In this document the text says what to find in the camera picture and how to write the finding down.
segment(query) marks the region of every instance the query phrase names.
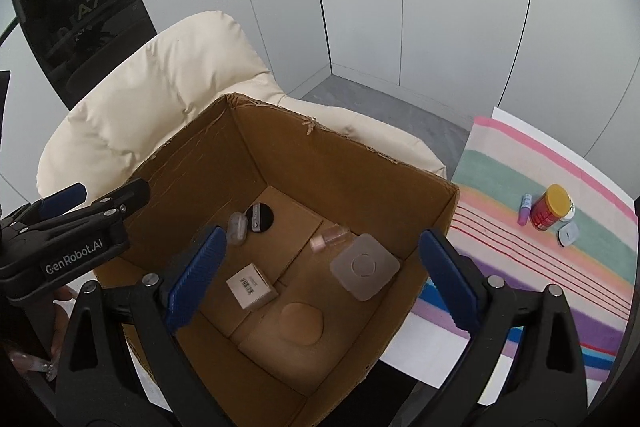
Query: gray floor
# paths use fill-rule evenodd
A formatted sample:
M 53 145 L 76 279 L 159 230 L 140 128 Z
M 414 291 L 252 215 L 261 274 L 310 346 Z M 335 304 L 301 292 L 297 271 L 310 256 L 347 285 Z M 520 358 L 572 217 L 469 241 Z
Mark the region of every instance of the gray floor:
M 302 100 L 344 107 L 420 138 L 447 166 L 450 180 L 469 132 L 414 105 L 332 74 Z

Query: barcode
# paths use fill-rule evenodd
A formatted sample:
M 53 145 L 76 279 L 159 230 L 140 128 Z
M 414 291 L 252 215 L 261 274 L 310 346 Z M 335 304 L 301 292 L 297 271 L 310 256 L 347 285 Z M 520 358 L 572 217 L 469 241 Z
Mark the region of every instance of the barcode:
M 244 286 L 244 289 L 249 295 L 251 295 L 254 292 L 254 289 L 251 287 L 251 285 L 249 284 L 249 281 L 245 277 L 242 277 L 240 282 L 242 283 L 242 286 Z

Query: red canister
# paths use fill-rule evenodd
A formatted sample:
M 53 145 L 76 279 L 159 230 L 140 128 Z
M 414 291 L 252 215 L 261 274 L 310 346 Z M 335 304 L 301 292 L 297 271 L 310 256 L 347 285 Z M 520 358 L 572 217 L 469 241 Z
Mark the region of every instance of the red canister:
M 534 227 L 546 230 L 571 210 L 571 199 L 560 185 L 551 185 L 531 207 L 530 219 Z

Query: silver bolt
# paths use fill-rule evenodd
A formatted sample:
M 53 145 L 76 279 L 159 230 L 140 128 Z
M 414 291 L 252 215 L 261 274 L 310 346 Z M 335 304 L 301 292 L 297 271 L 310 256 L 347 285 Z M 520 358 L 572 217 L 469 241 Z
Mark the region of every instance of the silver bolt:
M 554 297 L 559 297 L 562 295 L 562 288 L 557 284 L 550 284 L 546 288 L 549 290 L 549 293 L 551 293 L 551 295 L 553 295 Z
M 492 288 L 502 288 L 504 286 L 504 279 L 499 275 L 490 275 L 486 281 Z
M 84 283 L 82 285 L 82 288 L 80 288 L 80 291 L 82 293 L 91 293 L 97 287 L 98 287 L 98 283 L 96 281 L 94 281 L 94 280 L 90 280 L 90 281 L 87 281 L 86 283 Z
M 142 278 L 142 283 L 145 286 L 155 286 L 159 280 L 157 273 L 148 273 Z

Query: striped mat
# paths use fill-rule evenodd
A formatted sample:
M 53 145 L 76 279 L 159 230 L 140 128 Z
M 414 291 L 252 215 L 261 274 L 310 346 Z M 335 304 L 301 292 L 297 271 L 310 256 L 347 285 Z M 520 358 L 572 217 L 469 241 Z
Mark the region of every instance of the striped mat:
M 636 279 L 638 218 L 593 177 L 519 130 L 476 118 L 452 181 L 460 186 L 450 242 L 485 275 L 514 288 L 564 288 L 580 337 L 587 378 L 605 381 L 620 347 Z M 523 194 L 534 201 L 546 187 L 562 185 L 574 200 L 580 237 L 563 248 L 559 225 L 546 232 L 516 220 Z M 431 280 L 414 314 L 468 338 L 455 327 Z M 515 354 L 522 330 L 513 328 L 503 354 Z

